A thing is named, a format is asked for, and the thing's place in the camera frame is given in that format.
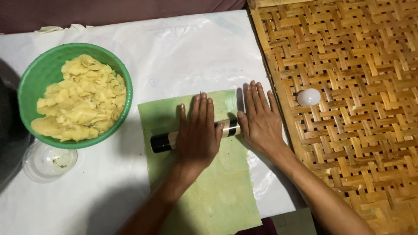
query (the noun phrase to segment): hand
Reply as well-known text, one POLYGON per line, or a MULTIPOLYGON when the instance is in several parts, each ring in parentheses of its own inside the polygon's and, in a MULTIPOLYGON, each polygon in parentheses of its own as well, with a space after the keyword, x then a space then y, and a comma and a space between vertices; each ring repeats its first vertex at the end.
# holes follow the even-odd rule
POLYGON ((175 166, 185 171, 187 181, 194 182, 219 152, 224 124, 218 124, 215 129, 213 100, 206 93, 194 97, 189 120, 184 104, 180 105, 180 114, 175 166))
POLYGON ((261 83, 247 85, 244 90, 247 114, 237 113, 245 141, 257 152, 264 154, 271 161, 279 147, 287 145, 282 137, 282 120, 271 91, 267 93, 268 106, 261 83))

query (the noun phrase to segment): green plastic bowl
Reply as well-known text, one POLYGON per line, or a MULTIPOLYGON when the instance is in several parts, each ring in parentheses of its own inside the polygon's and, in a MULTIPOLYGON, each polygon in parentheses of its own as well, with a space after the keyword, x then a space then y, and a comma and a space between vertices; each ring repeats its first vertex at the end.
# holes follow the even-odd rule
POLYGON ((79 149, 95 145, 111 136, 125 121, 132 104, 132 81, 125 65, 112 52, 96 45, 88 43, 69 43, 52 48, 36 58, 23 73, 18 89, 18 102, 20 117, 28 131, 40 141, 65 149, 79 149), (108 64, 117 74, 126 81, 126 103, 120 117, 114 125, 97 138, 80 140, 59 139, 37 134, 31 127, 31 122, 36 118, 42 118, 36 111, 38 98, 43 98, 46 87, 63 80, 61 67, 66 60, 72 60, 80 55, 87 54, 103 64, 108 64))

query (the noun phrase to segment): finger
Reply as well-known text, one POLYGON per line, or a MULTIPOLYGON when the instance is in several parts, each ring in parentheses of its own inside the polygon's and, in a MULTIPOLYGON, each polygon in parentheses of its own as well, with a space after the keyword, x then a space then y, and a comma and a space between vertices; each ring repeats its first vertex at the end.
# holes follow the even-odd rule
POLYGON ((194 96, 193 108, 191 110, 191 122, 196 123, 199 118, 199 104, 200 104, 200 94, 194 96))
POLYGON ((263 106, 261 105, 260 97, 258 96, 257 87, 255 85, 254 80, 251 81, 251 95, 252 95, 252 100, 254 101, 255 111, 257 113, 263 112, 264 111, 263 106))
POLYGON ((215 126, 215 112, 213 109, 212 98, 208 98, 207 112, 206 112, 206 124, 208 128, 213 130, 213 127, 215 126))
POLYGON ((267 99, 265 98, 263 86, 260 82, 257 82, 257 92, 258 96, 260 97, 261 105, 263 106, 264 111, 270 111, 270 107, 268 106, 267 99))
POLYGON ((216 125, 216 131, 215 131, 215 138, 216 138, 216 145, 219 148, 219 145, 221 144, 222 134, 224 132, 224 123, 218 123, 216 125))
POLYGON ((245 110, 247 111, 247 115, 249 117, 255 116, 257 113, 255 112, 254 101, 252 100, 252 96, 251 96, 250 84, 247 84, 247 87, 245 88, 244 102, 245 102, 245 110))
POLYGON ((199 122, 206 123, 207 96, 206 93, 200 94, 199 122))
POLYGON ((249 140, 250 139, 250 130, 248 128, 247 116, 242 111, 239 111, 237 113, 237 116, 238 116, 238 122, 240 123, 242 135, 244 136, 245 140, 249 140))
POLYGON ((273 113, 279 114, 279 107, 277 106, 276 99, 274 99, 273 93, 271 91, 267 92, 268 100, 270 101, 271 111, 273 113))
POLYGON ((180 129, 184 128, 186 126, 186 107, 184 107, 184 104, 180 105, 180 129))

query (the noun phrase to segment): green sheet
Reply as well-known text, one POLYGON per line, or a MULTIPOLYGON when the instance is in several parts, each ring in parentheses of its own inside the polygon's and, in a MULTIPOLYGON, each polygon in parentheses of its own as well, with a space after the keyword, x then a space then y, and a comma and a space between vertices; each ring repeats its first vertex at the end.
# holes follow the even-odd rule
MULTIPOLYGON (((235 90, 208 93, 214 101, 215 121, 235 117, 235 90)), ((175 151, 153 153, 153 135, 178 131, 177 106, 190 109, 193 95, 138 105, 145 139, 151 192, 170 171, 175 151)), ((261 225, 252 192, 247 149, 241 135, 222 139, 218 155, 190 186, 164 222, 161 234, 235 234, 261 225)))

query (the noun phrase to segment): maroon cloth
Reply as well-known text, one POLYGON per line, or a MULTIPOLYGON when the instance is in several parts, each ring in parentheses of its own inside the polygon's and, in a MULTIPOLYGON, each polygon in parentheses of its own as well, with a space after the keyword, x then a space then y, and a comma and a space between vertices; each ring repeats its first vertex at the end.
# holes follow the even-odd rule
POLYGON ((270 217, 261 219, 261 226, 239 231, 235 235, 277 235, 276 228, 270 217))
POLYGON ((0 0, 0 33, 238 10, 244 3, 245 0, 0 0))

